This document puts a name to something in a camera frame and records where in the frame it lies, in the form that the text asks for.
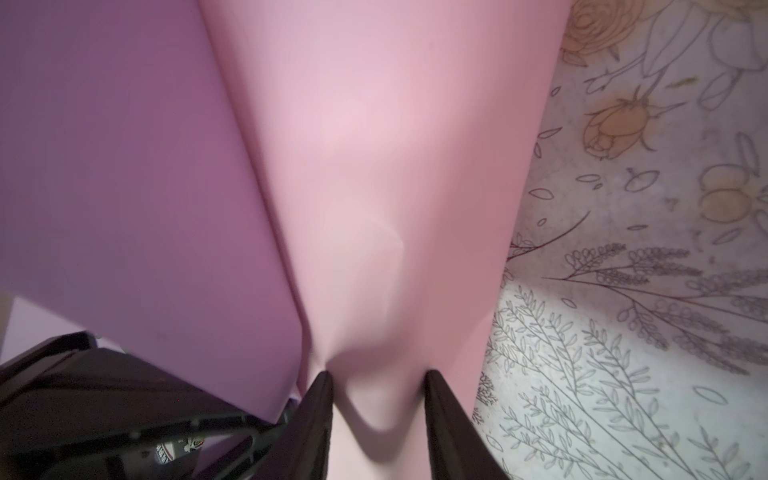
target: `flower illustration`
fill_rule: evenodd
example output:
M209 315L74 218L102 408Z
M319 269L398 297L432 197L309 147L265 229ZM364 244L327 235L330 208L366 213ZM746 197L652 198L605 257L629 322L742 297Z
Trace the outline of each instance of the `flower illustration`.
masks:
M684 103L657 107L648 103L648 94L656 86L654 84L645 95L637 98L637 90L632 100L619 98L615 104L603 110L588 114L592 116L584 129L584 151L603 160L613 160L627 151L639 140L649 151L643 138L648 121L659 118L673 108L680 107Z
M574 0L561 44L563 61L586 67L584 55L614 47L634 30L644 0Z
M710 31L710 50L722 64L741 71L768 67L768 0L693 0L722 15Z
M699 199L701 216L714 223L734 223L751 213L762 230L760 221L766 214L755 207L758 203L768 204L768 187L756 194L749 193L753 190L747 188L752 175L742 165L708 167L700 178L704 192Z

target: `pink paper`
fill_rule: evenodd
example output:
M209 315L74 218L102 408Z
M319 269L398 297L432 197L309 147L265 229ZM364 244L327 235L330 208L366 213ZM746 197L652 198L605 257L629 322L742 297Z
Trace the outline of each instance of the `pink paper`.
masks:
M429 478L420 385L471 412L568 0L203 0L336 382L329 478Z
M0 288L278 417L300 323L196 3L0 3Z

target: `pink backdrop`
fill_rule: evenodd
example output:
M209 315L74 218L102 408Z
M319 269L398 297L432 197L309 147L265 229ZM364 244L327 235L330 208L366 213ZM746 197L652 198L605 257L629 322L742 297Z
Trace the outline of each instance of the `pink backdrop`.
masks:
M430 478L471 412L568 0L202 0L336 385L329 478Z

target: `floral wallpaper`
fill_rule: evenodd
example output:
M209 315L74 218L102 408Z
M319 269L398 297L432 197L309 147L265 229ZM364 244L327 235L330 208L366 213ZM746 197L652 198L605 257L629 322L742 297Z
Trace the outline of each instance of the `floral wallpaper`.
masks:
M768 0L575 0L472 420L510 478L768 478Z

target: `purple backdrop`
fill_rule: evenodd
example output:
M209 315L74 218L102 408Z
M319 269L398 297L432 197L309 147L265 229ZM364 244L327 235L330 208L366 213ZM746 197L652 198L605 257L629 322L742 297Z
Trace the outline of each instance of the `purple backdrop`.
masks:
M196 2L0 4L0 288L278 416L300 322Z

